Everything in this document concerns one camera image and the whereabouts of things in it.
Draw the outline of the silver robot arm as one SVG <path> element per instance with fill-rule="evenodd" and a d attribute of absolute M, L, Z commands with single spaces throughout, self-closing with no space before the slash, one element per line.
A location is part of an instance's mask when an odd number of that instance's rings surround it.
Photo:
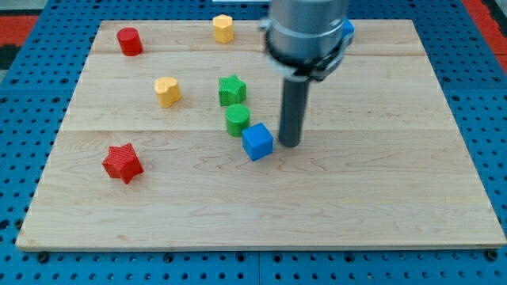
<path fill-rule="evenodd" d="M 348 8 L 349 0 L 272 0 L 260 22 L 269 64 L 293 82 L 324 80 L 353 41 Z"/>

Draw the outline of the blue block behind arm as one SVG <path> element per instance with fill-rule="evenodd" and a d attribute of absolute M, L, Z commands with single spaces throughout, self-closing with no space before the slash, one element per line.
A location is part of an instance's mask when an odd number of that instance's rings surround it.
<path fill-rule="evenodd" d="M 343 25 L 342 39 L 346 46 L 349 46 L 353 42 L 355 27 L 352 22 L 346 18 Z"/>

